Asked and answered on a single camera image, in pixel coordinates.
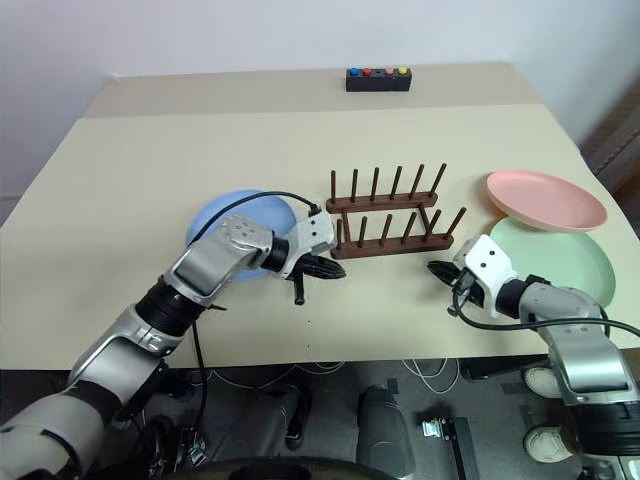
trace black cable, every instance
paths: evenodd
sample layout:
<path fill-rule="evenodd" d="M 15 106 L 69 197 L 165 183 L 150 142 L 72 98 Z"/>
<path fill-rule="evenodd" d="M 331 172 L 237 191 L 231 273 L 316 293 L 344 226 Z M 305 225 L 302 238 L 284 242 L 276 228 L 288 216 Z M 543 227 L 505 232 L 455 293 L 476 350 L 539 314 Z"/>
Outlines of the black cable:
<path fill-rule="evenodd" d="M 629 333 L 633 333 L 637 337 L 640 337 L 639 329 L 632 327 L 631 325 L 627 325 L 626 323 L 617 322 L 615 320 L 603 319 L 603 318 L 558 318 L 554 320 L 540 320 L 539 322 L 534 322 L 534 323 L 517 323 L 517 324 L 514 323 L 510 325 L 492 325 L 490 323 L 476 322 L 474 320 L 471 320 L 464 313 L 462 313 L 462 309 L 460 308 L 460 302 L 458 301 L 458 292 L 455 289 L 453 291 L 453 308 L 455 309 L 456 313 L 464 323 L 472 327 L 479 328 L 481 330 L 493 330 L 493 331 L 536 330 L 538 328 L 555 327 L 558 325 L 591 324 L 591 325 L 604 325 L 605 328 L 607 326 L 619 328 Z"/>
<path fill-rule="evenodd" d="M 204 360 L 202 359 L 202 349 L 200 348 L 200 338 L 198 337 L 198 327 L 196 322 L 191 325 L 191 332 L 193 333 L 193 343 L 196 347 L 196 357 L 198 357 L 198 368 L 200 369 L 200 378 L 202 378 L 202 394 L 200 396 L 200 409 L 196 420 L 193 422 L 193 432 L 198 431 L 200 423 L 202 422 L 202 416 L 204 415 L 204 409 L 207 406 L 207 396 L 209 394 L 207 388 L 207 371 L 204 367 Z"/>
<path fill-rule="evenodd" d="M 222 215 L 227 213 L 229 210 L 237 207 L 238 205 L 242 205 L 245 202 L 255 200 L 256 198 L 269 197 L 269 196 L 294 198 L 302 203 L 307 204 L 311 209 L 311 212 L 310 212 L 311 215 L 315 215 L 316 213 L 320 212 L 320 208 L 315 203 L 313 203 L 310 200 L 307 200 L 304 197 L 301 197 L 300 195 L 296 195 L 295 193 L 280 192 L 280 191 L 254 193 L 253 195 L 248 195 L 244 198 L 241 198 L 240 200 L 236 200 L 235 202 L 230 203 L 226 207 L 221 208 L 220 211 L 218 211 L 209 220 L 207 220 L 207 222 L 202 226 L 202 228 L 198 230 L 198 233 L 194 235 L 193 239 L 191 239 L 191 241 L 189 242 L 189 245 L 191 245 L 193 242 L 200 240 L 202 236 L 205 234 L 205 232 L 209 229 L 209 227 L 213 225 L 216 220 L 218 220 Z M 200 397 L 200 408 L 198 410 L 198 415 L 196 416 L 196 420 L 195 422 L 193 422 L 193 431 L 196 432 L 200 427 L 200 423 L 202 422 L 204 409 L 207 406 L 207 396 L 209 392 L 207 388 L 207 371 L 204 366 L 204 360 L 202 359 L 202 348 L 200 346 L 200 338 L 198 337 L 198 327 L 196 327 L 195 322 L 193 322 L 193 324 L 191 325 L 191 328 L 193 333 L 193 343 L 196 348 L 196 356 L 198 357 L 198 369 L 200 370 L 200 377 L 202 379 L 202 395 Z"/>
<path fill-rule="evenodd" d="M 133 425 L 136 430 L 138 431 L 138 437 L 140 435 L 142 435 L 142 427 L 140 427 L 140 424 L 138 423 L 138 421 L 135 418 L 131 419 L 131 425 Z"/>
<path fill-rule="evenodd" d="M 602 307 L 600 307 L 600 315 L 602 315 L 603 319 L 609 320 L 609 317 L 607 316 L 607 312 L 605 312 L 604 308 L 602 308 Z M 611 336 L 611 325 L 605 325 L 604 326 L 604 335 L 607 338 L 609 338 Z"/>
<path fill-rule="evenodd" d="M 209 220 L 207 220 L 207 222 L 202 226 L 202 228 L 200 230 L 198 230 L 198 233 L 195 234 L 195 236 L 193 237 L 193 239 L 189 242 L 189 245 L 191 245 L 193 242 L 200 240 L 202 238 L 202 236 L 204 235 L 204 233 L 207 231 L 207 229 L 213 225 L 213 223 L 218 220 L 222 215 L 224 215 L 225 213 L 227 213 L 229 210 L 231 210 L 232 208 L 237 207 L 238 205 L 242 205 L 245 202 L 248 202 L 250 200 L 255 200 L 256 198 L 260 198 L 260 197 L 269 197 L 269 196 L 274 196 L 277 195 L 279 197 L 290 197 L 290 198 L 295 198 L 296 200 L 301 201 L 302 203 L 306 203 L 307 205 L 309 205 L 309 208 L 311 208 L 311 214 L 315 215 L 316 213 L 318 213 L 320 211 L 320 208 L 313 203 L 310 200 L 307 200 L 304 197 L 301 197 L 300 195 L 296 195 L 295 193 L 289 193 L 289 192 L 279 192 L 279 191 L 272 191 L 272 192 L 259 192 L 259 193 L 254 193 L 253 195 L 249 195 L 247 197 L 241 198 L 240 200 L 236 200 L 233 203 L 230 203 L 229 205 L 227 205 L 226 207 L 220 209 L 219 212 L 217 212 L 215 215 L 213 215 Z"/>

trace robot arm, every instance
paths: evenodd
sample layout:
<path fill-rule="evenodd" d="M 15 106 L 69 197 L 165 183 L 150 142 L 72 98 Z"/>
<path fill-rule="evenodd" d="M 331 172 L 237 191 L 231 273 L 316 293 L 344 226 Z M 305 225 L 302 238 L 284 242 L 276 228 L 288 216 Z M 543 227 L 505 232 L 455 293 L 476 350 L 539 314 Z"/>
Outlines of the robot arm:
<path fill-rule="evenodd" d="M 66 390 L 38 400 L 0 427 L 0 479 L 34 472 L 43 477 L 86 474 L 106 427 L 166 368 L 163 358 L 239 269 L 262 267 L 287 279 L 301 259 L 308 261 L 333 243 L 326 212 L 299 222 L 285 238 L 247 218 L 225 217 L 82 354 Z M 337 264 L 327 268 L 330 278 L 344 276 Z"/>
<path fill-rule="evenodd" d="M 539 277 L 519 280 L 509 257 L 486 235 L 465 243 L 454 263 L 429 263 L 429 269 L 453 287 L 452 314 L 461 313 L 469 300 L 493 317 L 503 314 L 540 325 L 535 331 L 549 346 L 549 360 L 568 407 L 575 443 L 586 471 L 593 475 L 588 478 L 638 478 L 640 396 L 623 355 L 601 325 L 540 323 L 602 318 L 594 299 L 580 290 L 554 287 Z"/>
<path fill-rule="evenodd" d="M 460 274 L 454 292 L 461 305 L 479 284 L 481 306 L 523 323 L 562 318 L 602 318 L 600 306 L 586 293 L 558 288 L 542 278 L 519 280 L 511 260 L 489 236 L 467 241 L 454 257 Z M 549 346 L 549 359 L 566 405 L 637 401 L 633 375 L 618 348 L 600 325 L 546 326 L 536 330 Z"/>

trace wooden peg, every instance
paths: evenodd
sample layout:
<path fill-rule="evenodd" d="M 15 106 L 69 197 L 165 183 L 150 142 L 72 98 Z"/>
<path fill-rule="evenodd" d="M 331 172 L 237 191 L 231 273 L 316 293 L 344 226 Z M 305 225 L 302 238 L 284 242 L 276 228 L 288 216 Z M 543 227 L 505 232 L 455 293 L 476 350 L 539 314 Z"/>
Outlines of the wooden peg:
<path fill-rule="evenodd" d="M 416 189 L 418 188 L 418 184 L 420 183 L 420 177 L 422 177 L 422 171 L 424 170 L 424 163 L 421 163 L 418 167 L 418 173 L 416 173 L 416 179 L 413 181 L 413 187 L 411 187 L 411 193 L 409 194 L 409 198 L 413 198 L 416 193 Z"/>
<path fill-rule="evenodd" d="M 336 250 L 340 250 L 342 248 L 342 219 L 339 218 L 336 222 Z"/>
<path fill-rule="evenodd" d="M 447 230 L 447 233 L 444 234 L 445 238 L 448 238 L 451 236 L 451 234 L 453 233 L 453 230 L 458 226 L 458 223 L 460 223 L 460 219 L 462 218 L 462 216 L 464 215 L 464 212 L 466 211 L 467 209 L 465 207 L 462 207 L 460 209 L 460 211 L 456 215 L 456 218 L 454 218 L 453 222 L 451 222 L 451 226 L 449 227 L 449 230 Z"/>
<path fill-rule="evenodd" d="M 436 226 L 436 222 L 438 221 L 438 218 L 440 218 L 440 213 L 442 212 L 440 211 L 440 209 L 438 209 L 436 210 L 436 213 L 433 214 L 433 218 L 431 219 L 431 222 L 429 222 L 429 228 L 427 228 L 427 232 L 424 234 L 424 237 L 422 237 L 423 242 L 429 240 L 429 237 L 433 232 L 433 227 Z"/>
<path fill-rule="evenodd" d="M 351 203 L 356 201 L 356 187 L 358 186 L 358 169 L 353 169 L 353 179 L 351 180 Z"/>
<path fill-rule="evenodd" d="M 331 203 L 336 203 L 336 171 L 331 170 Z"/>
<path fill-rule="evenodd" d="M 384 247 L 384 242 L 387 241 L 387 234 L 389 233 L 389 227 L 391 226 L 391 219 L 393 215 L 388 214 L 387 219 L 384 222 L 384 228 L 382 229 L 382 236 L 380 237 L 380 246 Z"/>
<path fill-rule="evenodd" d="M 371 184 L 371 196 L 369 200 L 373 202 L 373 199 L 376 197 L 376 188 L 378 187 L 378 174 L 380 173 L 380 169 L 378 167 L 373 171 L 373 183 Z"/>
<path fill-rule="evenodd" d="M 349 230 L 349 218 L 344 210 L 342 211 L 342 227 L 344 228 L 344 241 L 349 243 L 351 241 L 351 231 Z"/>
<path fill-rule="evenodd" d="M 422 219 L 424 230 L 427 231 L 429 229 L 429 219 L 427 218 L 427 211 L 424 209 L 424 205 L 419 205 L 418 211 L 420 212 L 420 218 Z"/>
<path fill-rule="evenodd" d="M 433 181 L 433 185 L 431 186 L 431 190 L 429 190 L 429 196 L 433 197 L 434 193 L 436 193 L 436 188 L 438 188 L 438 184 L 440 183 L 440 179 L 442 178 L 442 174 L 444 170 L 447 168 L 447 164 L 443 163 L 440 165 L 440 170 L 438 170 L 438 174 L 436 175 L 436 179 Z"/>
<path fill-rule="evenodd" d="M 360 222 L 360 237 L 358 238 L 358 248 L 362 248 L 364 245 L 364 232 L 367 230 L 367 217 L 362 217 Z"/>
<path fill-rule="evenodd" d="M 400 181 L 401 173 L 402 166 L 398 165 L 398 168 L 396 169 L 396 178 L 393 179 L 393 187 L 391 187 L 391 195 L 389 195 L 389 200 L 393 200 L 393 198 L 396 196 L 396 190 L 398 189 L 398 182 Z"/>
<path fill-rule="evenodd" d="M 407 243 L 407 238 L 409 238 L 409 234 L 411 233 L 411 227 L 413 227 L 413 222 L 416 221 L 417 216 L 418 214 L 416 212 L 413 212 L 409 217 L 407 228 L 404 229 L 404 235 L 402 236 L 402 240 L 400 241 L 401 244 L 404 245 L 405 243 Z"/>

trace white wall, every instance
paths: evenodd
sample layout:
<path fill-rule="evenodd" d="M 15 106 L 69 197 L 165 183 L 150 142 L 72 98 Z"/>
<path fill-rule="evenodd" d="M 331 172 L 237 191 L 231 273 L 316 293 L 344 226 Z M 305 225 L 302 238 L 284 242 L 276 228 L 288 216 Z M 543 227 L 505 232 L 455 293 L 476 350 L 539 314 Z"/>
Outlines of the white wall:
<path fill-rule="evenodd" d="M 639 25 L 637 0 L 0 0 L 0 191 L 111 74 L 509 61 L 579 142 L 640 73 Z"/>

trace plate rim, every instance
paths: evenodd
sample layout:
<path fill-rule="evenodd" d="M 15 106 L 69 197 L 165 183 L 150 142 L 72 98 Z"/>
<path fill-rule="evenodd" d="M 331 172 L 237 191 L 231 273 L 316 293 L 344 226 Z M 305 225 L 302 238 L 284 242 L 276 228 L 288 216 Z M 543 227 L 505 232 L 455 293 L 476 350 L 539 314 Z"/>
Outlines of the plate rim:
<path fill-rule="evenodd" d="M 573 188 L 576 188 L 580 191 L 582 191 L 583 193 L 585 193 L 588 197 L 591 198 L 591 200 L 593 201 L 593 203 L 595 205 L 598 205 L 602 211 L 603 214 L 603 219 L 600 223 L 597 223 L 595 225 L 591 225 L 591 226 L 587 226 L 587 227 L 576 227 L 576 226 L 569 226 L 569 225 L 556 225 L 553 223 L 548 223 L 545 222 L 544 220 L 540 220 L 539 218 L 533 218 L 533 217 L 529 217 L 527 215 L 525 215 L 524 213 L 515 210 L 513 207 L 510 207 L 509 205 L 507 205 L 506 203 L 504 203 L 504 201 L 502 201 L 501 199 L 499 199 L 496 194 L 493 192 L 492 186 L 490 184 L 490 182 L 492 181 L 492 179 L 495 181 L 495 179 L 497 178 L 497 175 L 502 174 L 504 175 L 505 173 L 526 173 L 532 176 L 537 176 L 537 177 L 544 177 L 546 179 L 551 179 L 555 182 L 560 182 L 560 183 L 565 183 Z M 560 178 L 560 177 L 556 177 L 554 175 L 550 175 L 548 173 L 545 172 L 538 172 L 535 170 L 527 170 L 527 169 L 522 169 L 522 168 L 514 168 L 514 169 L 504 169 L 504 170 L 498 170 L 496 172 L 490 173 L 489 175 L 487 175 L 487 180 L 486 180 L 486 186 L 487 186 L 487 192 L 489 194 L 489 198 L 491 199 L 491 201 L 503 212 L 505 212 L 507 215 L 516 218 L 517 220 L 521 221 L 522 223 L 525 223 L 529 226 L 532 227 L 536 227 L 536 228 L 540 228 L 542 230 L 548 230 L 551 232 L 562 232 L 562 233 L 582 233 L 582 232 L 589 232 L 591 230 L 595 230 L 596 228 L 604 225 L 606 223 L 606 221 L 609 218 L 609 212 L 607 212 L 606 207 L 603 205 L 603 203 L 598 200 L 595 195 L 593 195 L 591 192 L 585 190 L 584 188 L 580 187 L 579 185 L 576 185 L 573 182 L 570 182 L 568 180 L 565 180 L 564 178 Z"/>

